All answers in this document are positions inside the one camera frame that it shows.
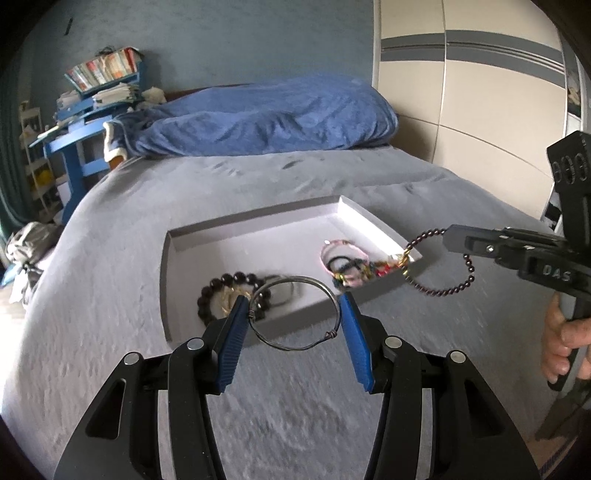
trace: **blue comforter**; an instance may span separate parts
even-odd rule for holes
[[[319,74],[210,88],[113,123],[108,148],[130,157],[223,156],[383,145],[398,117],[366,83]]]

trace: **floor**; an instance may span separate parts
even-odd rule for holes
[[[12,284],[0,289],[0,413],[4,384],[12,368],[25,326],[25,310],[20,303],[8,303]]]

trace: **dark bead chain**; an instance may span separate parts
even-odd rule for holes
[[[265,280],[258,278],[254,273],[245,275],[242,272],[236,272],[233,276],[229,273],[224,273],[220,278],[213,278],[207,287],[201,289],[201,296],[197,299],[197,306],[199,307],[197,315],[203,320],[206,326],[216,320],[210,307],[210,302],[215,292],[221,291],[224,287],[231,287],[233,284],[242,285],[244,283],[252,286],[252,291],[255,291],[265,284]],[[266,290],[257,301],[255,312],[257,320],[263,319],[265,312],[271,308],[271,303],[269,302],[270,297],[271,292]]]
[[[421,243],[423,240],[425,240],[426,238],[429,238],[431,236],[443,235],[445,233],[445,231],[446,230],[444,228],[441,228],[441,229],[436,228],[436,229],[428,230],[427,232],[421,233],[421,235],[419,235],[413,241],[408,243],[406,249],[404,250],[404,256],[408,259],[408,253],[413,248],[415,248],[419,243]],[[408,283],[410,283],[418,291],[423,292],[425,295],[431,295],[432,297],[447,297],[448,295],[453,295],[454,293],[459,293],[462,290],[465,290],[470,285],[472,285],[472,283],[476,280],[474,278],[474,275],[471,275],[474,273],[475,269],[474,269],[474,265],[472,265],[472,260],[470,259],[470,255],[464,254],[464,261],[466,263],[466,266],[468,267],[468,272],[470,272],[470,275],[468,276],[468,279],[465,282],[462,282],[458,286],[453,287],[453,288],[436,289],[436,288],[428,288],[428,287],[425,287],[424,285],[421,285],[418,281],[416,281],[414,278],[412,278],[410,276],[410,273],[408,272],[408,263],[403,268],[402,274]]]

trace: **blue desk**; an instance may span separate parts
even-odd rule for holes
[[[65,225],[80,201],[86,195],[86,187],[84,185],[84,177],[88,177],[100,171],[109,170],[109,164],[105,162],[104,158],[98,158],[86,164],[80,163],[78,157],[78,150],[76,143],[87,138],[102,135],[103,123],[111,120],[119,112],[113,111],[121,108],[121,105],[109,105],[109,110],[112,111],[109,115],[100,116],[99,113],[106,113],[107,108],[93,111],[85,118],[78,120],[76,123],[68,126],[68,133],[56,138],[52,142],[43,145],[45,156],[49,158],[54,153],[61,153],[64,165],[66,166],[66,173],[68,174],[68,184],[72,196],[68,203],[64,206],[64,213],[62,216],[62,223]]]

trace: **bed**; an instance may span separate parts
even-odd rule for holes
[[[165,233],[178,226],[278,201],[343,194],[406,238],[464,223],[543,229],[453,173],[391,147],[249,157],[128,160],[82,200],[27,311],[2,416],[33,464],[51,478],[86,407],[129,351],[170,351],[158,301]],[[434,286],[456,284],[461,258],[437,240],[421,249]],[[361,305],[417,349],[467,352],[526,439],[551,406],[538,373],[550,292],[475,259],[462,294],[426,297],[408,285]],[[304,344],[330,321],[289,334]],[[165,395],[160,395],[164,406]],[[306,353],[262,344],[243,351],[234,383],[210,400],[228,478],[363,478],[381,398],[355,381],[342,336]],[[424,422],[428,444],[430,418]],[[163,478],[173,478],[160,411]],[[428,451],[420,472],[428,473]]]

